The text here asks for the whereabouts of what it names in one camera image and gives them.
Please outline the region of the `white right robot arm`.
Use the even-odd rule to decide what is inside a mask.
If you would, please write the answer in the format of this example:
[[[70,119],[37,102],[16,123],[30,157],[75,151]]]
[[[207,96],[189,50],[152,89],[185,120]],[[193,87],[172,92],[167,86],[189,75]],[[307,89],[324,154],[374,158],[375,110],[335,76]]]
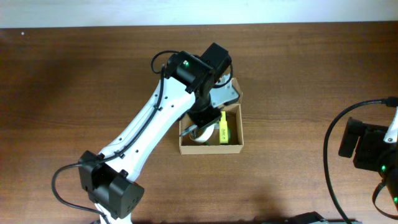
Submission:
[[[372,195],[374,205],[381,190],[387,188],[397,206],[397,116],[388,127],[349,118],[338,155],[352,157],[357,169],[380,175],[381,182]]]

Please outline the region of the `cardboard box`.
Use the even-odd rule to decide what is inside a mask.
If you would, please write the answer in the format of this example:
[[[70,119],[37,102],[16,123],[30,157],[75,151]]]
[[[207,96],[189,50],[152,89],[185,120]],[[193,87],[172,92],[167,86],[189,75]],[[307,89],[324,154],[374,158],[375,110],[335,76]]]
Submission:
[[[241,102],[243,93],[237,79],[233,79],[233,85],[240,92],[240,100],[237,103],[228,106],[218,107],[226,112],[226,120],[231,130],[231,140],[228,144],[220,144],[219,129],[214,130],[212,136],[204,143],[192,141],[189,134],[179,138],[179,149],[182,155],[200,155],[200,154],[238,154],[244,146],[243,122],[241,112]]]

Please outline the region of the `white masking tape roll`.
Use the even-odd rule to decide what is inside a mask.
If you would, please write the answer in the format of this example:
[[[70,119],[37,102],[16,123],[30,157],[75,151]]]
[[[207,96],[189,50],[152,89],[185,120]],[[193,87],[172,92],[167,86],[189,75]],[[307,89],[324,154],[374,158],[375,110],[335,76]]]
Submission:
[[[196,143],[204,143],[212,136],[214,130],[219,129],[220,126],[218,123],[212,124],[211,126],[205,129],[194,129],[190,132],[189,137],[192,141]]]

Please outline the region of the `yellow highlighter marker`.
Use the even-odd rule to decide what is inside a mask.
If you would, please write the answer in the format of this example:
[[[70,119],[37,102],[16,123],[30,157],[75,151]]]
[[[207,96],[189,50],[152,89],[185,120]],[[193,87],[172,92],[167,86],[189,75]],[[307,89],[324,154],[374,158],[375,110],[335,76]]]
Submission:
[[[219,121],[219,137],[220,137],[220,144],[229,143],[228,122],[226,120],[225,111],[221,111],[221,119]]]

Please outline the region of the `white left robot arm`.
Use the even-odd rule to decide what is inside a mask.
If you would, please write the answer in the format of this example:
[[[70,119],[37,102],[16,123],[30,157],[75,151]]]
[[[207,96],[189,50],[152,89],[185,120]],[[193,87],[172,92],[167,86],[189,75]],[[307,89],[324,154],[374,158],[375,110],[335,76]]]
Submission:
[[[136,183],[147,158],[176,120],[188,115],[205,129],[221,118],[212,89],[232,59],[213,43],[197,56],[175,52],[162,66],[160,82],[127,128],[98,154],[85,151],[78,162],[81,186],[94,203],[99,223],[130,223],[144,188]]]

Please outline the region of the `black sharpie marker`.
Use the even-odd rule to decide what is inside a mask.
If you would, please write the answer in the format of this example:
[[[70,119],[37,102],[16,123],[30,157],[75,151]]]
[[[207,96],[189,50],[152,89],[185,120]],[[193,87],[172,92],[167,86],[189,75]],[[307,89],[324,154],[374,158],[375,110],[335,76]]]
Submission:
[[[187,128],[185,128],[181,133],[180,133],[180,137],[185,136],[187,134],[189,134],[190,132],[192,132],[194,129],[197,128],[197,125],[193,124]]]

